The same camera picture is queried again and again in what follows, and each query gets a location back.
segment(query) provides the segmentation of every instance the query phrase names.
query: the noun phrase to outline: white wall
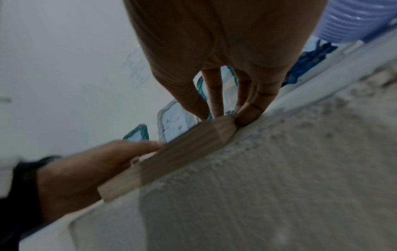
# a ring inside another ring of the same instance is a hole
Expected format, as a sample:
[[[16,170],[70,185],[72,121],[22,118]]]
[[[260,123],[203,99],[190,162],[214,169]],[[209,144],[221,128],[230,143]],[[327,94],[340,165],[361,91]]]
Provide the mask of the white wall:
[[[121,0],[2,0],[0,157],[70,154],[140,123],[158,139],[172,97],[150,73]]]

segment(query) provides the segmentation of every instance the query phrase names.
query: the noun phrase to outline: blue plastic container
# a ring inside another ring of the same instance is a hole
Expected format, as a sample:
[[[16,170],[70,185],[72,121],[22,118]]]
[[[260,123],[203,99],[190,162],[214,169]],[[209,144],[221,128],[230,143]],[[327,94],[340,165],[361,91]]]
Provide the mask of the blue plastic container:
[[[327,42],[365,38],[397,17],[397,0],[329,0],[314,35]]]

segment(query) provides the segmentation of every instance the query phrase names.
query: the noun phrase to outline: gray cement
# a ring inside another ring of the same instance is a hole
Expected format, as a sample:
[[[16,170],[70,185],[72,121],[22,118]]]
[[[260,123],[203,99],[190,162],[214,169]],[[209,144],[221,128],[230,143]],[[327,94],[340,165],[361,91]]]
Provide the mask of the gray cement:
[[[79,251],[397,250],[397,83],[259,121],[69,231]]]

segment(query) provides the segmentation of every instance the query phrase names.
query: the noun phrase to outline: light wood piece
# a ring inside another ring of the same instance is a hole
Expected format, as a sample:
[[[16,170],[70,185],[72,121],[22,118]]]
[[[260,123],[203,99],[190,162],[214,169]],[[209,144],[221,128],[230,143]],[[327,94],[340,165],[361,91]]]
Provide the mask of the light wood piece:
[[[108,202],[151,183],[220,149],[236,131],[233,115],[202,122],[168,143],[154,156],[132,165],[99,186],[99,194]]]

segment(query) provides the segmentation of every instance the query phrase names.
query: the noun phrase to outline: black sleeve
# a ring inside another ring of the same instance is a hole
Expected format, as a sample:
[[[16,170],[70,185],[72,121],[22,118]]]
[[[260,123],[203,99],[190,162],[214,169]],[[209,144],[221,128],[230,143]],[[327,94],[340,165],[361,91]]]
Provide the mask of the black sleeve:
[[[0,250],[17,251],[22,234],[43,223],[37,196],[36,173],[49,158],[19,163],[13,171],[8,197],[0,199]]]

